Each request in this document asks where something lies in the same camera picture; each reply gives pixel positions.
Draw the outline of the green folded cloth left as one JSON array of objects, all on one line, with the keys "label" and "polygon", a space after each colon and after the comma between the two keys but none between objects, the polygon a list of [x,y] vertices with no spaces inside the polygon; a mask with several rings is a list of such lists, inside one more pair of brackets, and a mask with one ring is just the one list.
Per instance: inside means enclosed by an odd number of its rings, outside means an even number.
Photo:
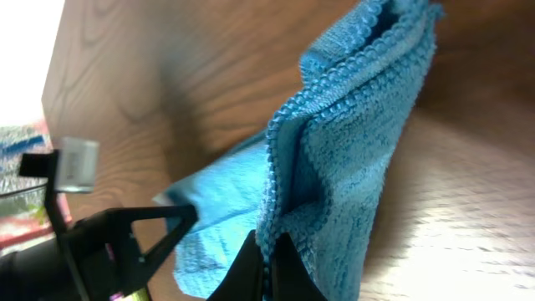
[{"label": "green folded cloth left", "polygon": [[147,288],[142,288],[128,296],[118,298],[117,301],[151,301],[151,297]]}]

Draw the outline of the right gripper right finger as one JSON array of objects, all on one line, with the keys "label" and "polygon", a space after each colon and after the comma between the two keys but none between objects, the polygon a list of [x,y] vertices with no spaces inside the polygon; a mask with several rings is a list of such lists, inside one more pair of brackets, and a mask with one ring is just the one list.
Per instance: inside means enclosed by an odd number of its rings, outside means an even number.
[{"label": "right gripper right finger", "polygon": [[276,241],[271,279],[273,301],[327,301],[309,277],[288,233]]}]

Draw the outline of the blue microfiber cloth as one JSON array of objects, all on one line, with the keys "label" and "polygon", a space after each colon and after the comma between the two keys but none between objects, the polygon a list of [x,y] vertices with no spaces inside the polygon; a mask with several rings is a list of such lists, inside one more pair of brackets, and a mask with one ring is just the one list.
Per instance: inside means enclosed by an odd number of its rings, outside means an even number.
[{"label": "blue microfiber cloth", "polygon": [[183,293],[208,297],[255,232],[264,257],[288,233],[327,299],[359,297],[385,173],[429,71],[440,15],[427,1],[359,3],[303,54],[303,88],[265,130],[155,197],[199,214],[176,248]]}]

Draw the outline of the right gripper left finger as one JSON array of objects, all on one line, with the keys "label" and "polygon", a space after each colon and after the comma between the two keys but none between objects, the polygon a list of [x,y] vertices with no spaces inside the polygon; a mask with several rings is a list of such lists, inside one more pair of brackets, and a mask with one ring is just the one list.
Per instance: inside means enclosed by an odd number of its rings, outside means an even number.
[{"label": "right gripper left finger", "polygon": [[206,301],[262,301],[263,274],[262,254],[251,230],[225,278]]}]

